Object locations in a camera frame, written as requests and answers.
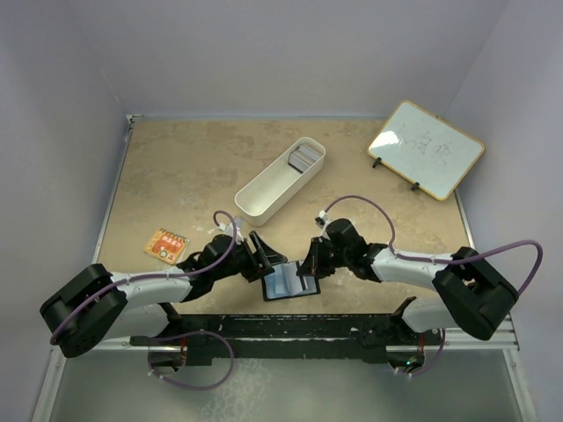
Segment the white magnetic stripe card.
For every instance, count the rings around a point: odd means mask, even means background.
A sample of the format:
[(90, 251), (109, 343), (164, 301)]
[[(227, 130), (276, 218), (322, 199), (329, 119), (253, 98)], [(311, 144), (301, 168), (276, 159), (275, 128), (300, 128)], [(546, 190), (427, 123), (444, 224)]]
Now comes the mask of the white magnetic stripe card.
[(296, 283), (297, 295), (314, 295), (318, 293), (318, 283), (315, 277), (299, 276)]

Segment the black leather card holder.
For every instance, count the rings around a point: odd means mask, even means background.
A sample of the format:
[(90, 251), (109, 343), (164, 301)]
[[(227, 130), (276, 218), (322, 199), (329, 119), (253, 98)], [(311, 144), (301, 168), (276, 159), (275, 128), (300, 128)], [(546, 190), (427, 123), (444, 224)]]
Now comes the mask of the black leather card holder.
[[(265, 302), (277, 301), (282, 299), (291, 299), (310, 295), (297, 295), (296, 283), (298, 275), (296, 274), (298, 266), (302, 261), (291, 261), (274, 267), (274, 271), (261, 279), (263, 299)], [(318, 279), (318, 293), (321, 293)]]

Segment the white plastic card tray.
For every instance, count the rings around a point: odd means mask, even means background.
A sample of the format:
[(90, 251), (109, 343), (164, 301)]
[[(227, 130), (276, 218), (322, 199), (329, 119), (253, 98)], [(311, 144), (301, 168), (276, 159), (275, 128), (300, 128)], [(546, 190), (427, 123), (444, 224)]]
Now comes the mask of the white plastic card tray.
[[(303, 143), (315, 149), (322, 157), (306, 172), (299, 173), (288, 165), (288, 158), (289, 154)], [(325, 155), (325, 147), (314, 139), (298, 139), (236, 193), (234, 201), (241, 216), (252, 226), (264, 225), (322, 170)]]

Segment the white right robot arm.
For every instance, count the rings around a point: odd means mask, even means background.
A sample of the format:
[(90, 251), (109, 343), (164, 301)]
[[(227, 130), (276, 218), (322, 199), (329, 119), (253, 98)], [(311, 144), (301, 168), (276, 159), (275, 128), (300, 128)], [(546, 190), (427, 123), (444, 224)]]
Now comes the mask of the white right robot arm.
[(367, 243), (348, 219), (326, 224), (313, 237), (296, 273), (317, 279), (345, 267), (360, 280), (399, 282), (436, 292), (434, 298), (406, 300), (391, 322), (391, 334), (411, 344), (422, 332), (459, 328), (489, 340), (519, 299), (516, 289), (478, 253), (462, 247), (451, 254), (414, 253), (400, 258), (387, 244)]

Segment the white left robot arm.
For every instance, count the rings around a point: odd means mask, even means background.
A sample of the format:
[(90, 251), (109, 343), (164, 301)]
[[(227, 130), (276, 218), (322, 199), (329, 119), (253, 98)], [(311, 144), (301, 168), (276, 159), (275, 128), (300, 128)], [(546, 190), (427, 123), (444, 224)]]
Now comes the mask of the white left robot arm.
[(127, 274), (91, 264), (49, 297), (40, 315), (51, 344), (67, 358), (109, 338), (146, 336), (170, 345), (178, 340), (181, 324), (167, 304), (198, 299), (230, 276), (254, 282), (287, 261), (254, 231), (238, 239), (217, 235), (168, 270)]

